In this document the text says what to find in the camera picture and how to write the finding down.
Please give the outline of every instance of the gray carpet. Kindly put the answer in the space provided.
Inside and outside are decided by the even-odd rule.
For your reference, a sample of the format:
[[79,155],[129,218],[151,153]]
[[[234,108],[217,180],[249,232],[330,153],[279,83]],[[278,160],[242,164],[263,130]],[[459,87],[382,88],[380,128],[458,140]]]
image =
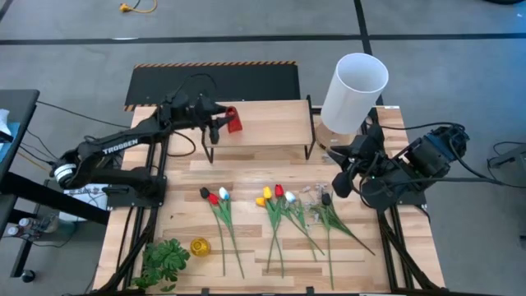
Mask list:
[[[14,0],[0,22],[0,39],[75,39],[281,34],[359,34],[352,1],[162,0],[149,15],[118,11],[121,0]],[[480,0],[362,0],[369,34],[526,33],[526,6]],[[147,9],[151,1],[143,0]],[[526,141],[524,39],[372,41],[390,70],[385,104],[400,105],[407,126],[450,120],[471,137],[465,161],[486,172],[493,143]],[[0,45],[0,88],[35,88],[40,99],[114,123],[122,111],[133,65],[142,62],[296,60],[302,96],[322,104],[336,61],[362,52],[360,41],[204,44]],[[30,130],[55,154],[82,136],[112,131],[45,106]],[[409,132],[411,140],[428,129]],[[31,145],[38,142],[27,136]],[[501,150],[512,148],[500,147]],[[16,159],[16,173],[42,182],[47,172]],[[497,170],[524,184],[513,165]],[[450,176],[468,176],[457,164]],[[431,226],[445,282],[456,291],[521,295],[526,290],[526,194],[489,184],[436,184],[427,191]],[[30,209],[28,202],[20,202]],[[35,248],[27,267],[38,279],[8,274],[20,242],[0,242],[1,295],[82,293],[99,259],[104,228],[85,224],[61,249]]]

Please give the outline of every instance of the white cylinder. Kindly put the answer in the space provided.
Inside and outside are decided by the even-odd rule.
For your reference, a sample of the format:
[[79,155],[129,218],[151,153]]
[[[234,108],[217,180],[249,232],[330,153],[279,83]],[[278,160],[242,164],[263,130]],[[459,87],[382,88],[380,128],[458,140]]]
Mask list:
[[351,53],[338,61],[321,109],[321,120],[332,132],[355,133],[389,80],[379,59]]

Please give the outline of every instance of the black desk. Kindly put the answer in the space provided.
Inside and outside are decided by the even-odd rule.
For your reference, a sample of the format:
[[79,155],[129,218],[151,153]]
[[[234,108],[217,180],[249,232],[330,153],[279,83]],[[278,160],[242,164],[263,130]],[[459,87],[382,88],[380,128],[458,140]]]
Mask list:
[[[45,186],[40,185],[9,172],[18,147],[36,110],[38,98],[38,90],[0,90],[0,109],[10,111],[7,121],[9,123],[20,123],[18,133],[11,143],[9,151],[0,163],[0,192],[2,193],[0,195],[0,229],[4,230],[7,223],[18,224],[21,218],[38,217],[40,205],[49,206],[100,224],[107,224],[109,213],[106,210],[101,210],[98,207],[62,194],[59,188],[53,190],[51,187],[48,187],[48,182],[45,183]],[[14,209],[18,197],[36,202],[38,205],[35,211],[29,213]],[[21,276],[30,249],[31,243],[27,241],[22,243],[11,277]]]

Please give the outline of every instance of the small yellow container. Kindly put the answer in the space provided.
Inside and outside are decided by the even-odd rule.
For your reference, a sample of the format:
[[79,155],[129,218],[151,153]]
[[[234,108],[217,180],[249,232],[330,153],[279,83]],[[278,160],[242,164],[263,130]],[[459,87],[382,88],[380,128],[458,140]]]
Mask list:
[[190,252],[198,257],[210,254],[210,243],[204,238],[194,238],[190,243]]

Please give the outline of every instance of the red block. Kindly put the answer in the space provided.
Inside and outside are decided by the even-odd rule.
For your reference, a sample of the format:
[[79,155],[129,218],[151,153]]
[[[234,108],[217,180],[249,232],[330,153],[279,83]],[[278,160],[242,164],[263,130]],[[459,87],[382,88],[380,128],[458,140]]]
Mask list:
[[234,118],[228,123],[228,133],[238,132],[243,130],[241,119],[239,119],[238,111],[235,107],[228,107],[226,116],[234,116]]

